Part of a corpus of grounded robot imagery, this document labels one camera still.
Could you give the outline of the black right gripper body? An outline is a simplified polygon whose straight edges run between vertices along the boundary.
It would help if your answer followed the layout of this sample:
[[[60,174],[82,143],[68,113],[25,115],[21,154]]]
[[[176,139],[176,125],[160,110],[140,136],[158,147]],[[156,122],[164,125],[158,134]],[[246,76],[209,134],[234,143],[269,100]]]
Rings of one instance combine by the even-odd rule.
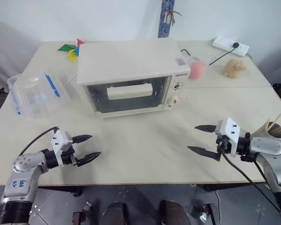
[[[229,142],[229,138],[227,136],[223,135],[222,137],[217,137],[216,143],[217,143],[217,152],[219,154],[222,154],[223,152],[225,154],[231,153],[231,143]]]

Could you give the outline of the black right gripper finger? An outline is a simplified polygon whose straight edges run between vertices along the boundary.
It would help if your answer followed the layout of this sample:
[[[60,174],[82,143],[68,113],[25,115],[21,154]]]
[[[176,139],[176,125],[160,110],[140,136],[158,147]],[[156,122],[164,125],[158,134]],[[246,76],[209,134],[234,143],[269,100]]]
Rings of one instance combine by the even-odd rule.
[[[218,162],[220,161],[221,153],[219,152],[208,151],[204,148],[196,147],[196,146],[188,146],[187,148],[201,156],[212,158]]]
[[[195,127],[195,129],[203,132],[213,133],[216,130],[216,125],[198,125]]]

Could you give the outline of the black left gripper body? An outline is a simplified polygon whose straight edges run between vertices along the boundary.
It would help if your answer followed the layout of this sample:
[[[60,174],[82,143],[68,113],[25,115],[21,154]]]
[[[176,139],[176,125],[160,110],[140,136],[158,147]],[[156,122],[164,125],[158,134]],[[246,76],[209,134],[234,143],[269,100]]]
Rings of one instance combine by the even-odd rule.
[[[72,164],[73,166],[80,166],[79,159],[74,156],[75,150],[71,145],[68,150],[62,151],[61,159],[63,165]]]

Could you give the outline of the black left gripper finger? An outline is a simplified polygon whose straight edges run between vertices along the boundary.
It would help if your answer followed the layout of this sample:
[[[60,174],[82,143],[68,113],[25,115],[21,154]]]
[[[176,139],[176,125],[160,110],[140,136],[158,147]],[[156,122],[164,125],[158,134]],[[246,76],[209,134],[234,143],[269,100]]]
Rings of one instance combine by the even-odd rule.
[[[77,166],[83,166],[87,163],[90,163],[91,161],[95,160],[98,156],[100,156],[101,152],[93,152],[90,154],[87,154],[84,158],[78,159]]]
[[[82,143],[90,138],[92,138],[92,135],[78,135],[78,136],[72,137],[72,144]]]

